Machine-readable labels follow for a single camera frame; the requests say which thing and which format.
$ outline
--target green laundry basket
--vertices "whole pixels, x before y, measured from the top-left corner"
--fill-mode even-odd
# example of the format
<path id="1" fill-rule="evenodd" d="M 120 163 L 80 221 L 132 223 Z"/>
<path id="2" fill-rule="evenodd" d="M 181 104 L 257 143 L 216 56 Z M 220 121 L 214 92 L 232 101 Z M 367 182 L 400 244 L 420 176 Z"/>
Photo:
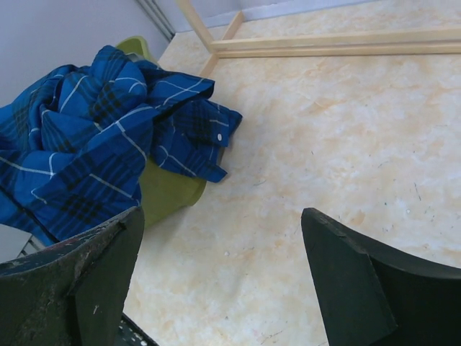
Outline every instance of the green laundry basket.
<path id="1" fill-rule="evenodd" d="M 141 36 L 129 37 L 118 44 L 117 48 L 125 54 L 135 53 L 154 63 L 157 61 L 149 53 L 146 40 Z M 140 177 L 146 227 L 167 217 L 174 211 L 194 205 L 202 196 L 206 180 L 185 177 L 166 171 L 148 159 L 146 168 Z"/>

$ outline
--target wooden slat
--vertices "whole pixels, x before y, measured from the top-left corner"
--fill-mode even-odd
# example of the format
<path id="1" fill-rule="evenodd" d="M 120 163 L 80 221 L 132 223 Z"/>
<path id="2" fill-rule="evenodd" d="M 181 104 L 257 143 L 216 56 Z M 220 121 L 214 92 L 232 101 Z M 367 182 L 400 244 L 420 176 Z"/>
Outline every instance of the wooden slat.
<path id="1" fill-rule="evenodd" d="M 222 37 L 222 40 L 229 40 L 231 39 L 237 32 L 238 28 L 240 25 L 243 23 L 245 20 L 245 16 L 243 15 L 242 11 L 237 12 L 235 17 L 232 19 L 230 24 L 228 25 L 226 31 L 224 32 L 224 35 Z M 200 72 L 200 76 L 207 78 L 213 69 L 215 68 L 216 64 L 218 63 L 218 56 L 214 53 L 210 55 L 210 57 L 207 59 L 206 63 L 203 65 L 202 70 Z"/>
<path id="2" fill-rule="evenodd" d="M 310 48 L 229 50 L 216 52 L 219 58 L 275 58 L 290 56 L 386 56 L 398 54 L 460 54 L 461 43 L 395 43 L 387 45 L 345 45 Z"/>
<path id="3" fill-rule="evenodd" d="M 299 35 L 293 37 L 247 38 L 213 41 L 215 50 L 244 50 L 308 47 L 310 45 L 412 43 L 440 40 L 460 40 L 461 25 L 451 27 L 418 27 L 399 30 L 340 32 L 334 34 Z"/>
<path id="4" fill-rule="evenodd" d="M 213 36 L 210 34 L 210 31 L 208 31 L 205 24 L 203 24 L 198 13 L 190 3 L 190 0 L 176 0 L 176 3 L 178 4 L 182 13 L 184 13 L 184 16 L 186 17 L 190 26 L 197 33 L 197 36 L 202 41 L 204 46 L 210 53 L 212 53 L 213 48 L 211 47 L 211 42 L 214 40 Z"/>

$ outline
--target floor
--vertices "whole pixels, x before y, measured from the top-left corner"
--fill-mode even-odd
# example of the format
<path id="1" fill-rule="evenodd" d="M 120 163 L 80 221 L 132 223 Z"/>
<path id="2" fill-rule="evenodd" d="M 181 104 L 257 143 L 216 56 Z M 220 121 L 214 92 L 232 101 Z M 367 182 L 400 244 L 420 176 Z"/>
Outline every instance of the floor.
<path id="1" fill-rule="evenodd" d="M 384 0 L 247 22 L 236 38 L 460 23 L 461 1 Z M 206 58 L 191 32 L 160 64 L 198 74 Z M 161 346 L 327 345 L 305 207 L 461 267 L 461 56 L 221 60 L 210 78 L 244 116 L 230 174 L 146 230 L 125 303 Z"/>

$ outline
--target plaid cloth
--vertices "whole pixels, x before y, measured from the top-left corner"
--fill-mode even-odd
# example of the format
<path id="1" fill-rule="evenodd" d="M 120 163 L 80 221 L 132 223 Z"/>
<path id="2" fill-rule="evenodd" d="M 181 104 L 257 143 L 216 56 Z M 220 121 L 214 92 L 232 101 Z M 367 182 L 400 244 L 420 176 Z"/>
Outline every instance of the plaid cloth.
<path id="1" fill-rule="evenodd" d="M 45 245 L 95 227 L 140 205 L 149 154 L 219 182 L 241 115 L 207 100 L 213 86 L 111 46 L 91 66 L 51 71 L 0 108 L 0 223 Z"/>

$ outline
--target wall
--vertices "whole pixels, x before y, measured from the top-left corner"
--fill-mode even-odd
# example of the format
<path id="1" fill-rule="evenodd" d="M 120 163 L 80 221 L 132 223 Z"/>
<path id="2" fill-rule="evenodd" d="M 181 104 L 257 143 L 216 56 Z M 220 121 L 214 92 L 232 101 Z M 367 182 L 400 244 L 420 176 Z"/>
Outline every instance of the wall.
<path id="1" fill-rule="evenodd" d="M 142 35 L 160 58 L 168 45 L 135 0 L 14 0 L 0 12 L 0 106 L 55 67 L 89 65 L 104 45 Z"/>
<path id="2" fill-rule="evenodd" d="M 208 27 L 228 24 L 237 11 L 255 20 L 376 0 L 191 0 Z M 155 0 L 177 32 L 190 31 L 175 1 Z"/>

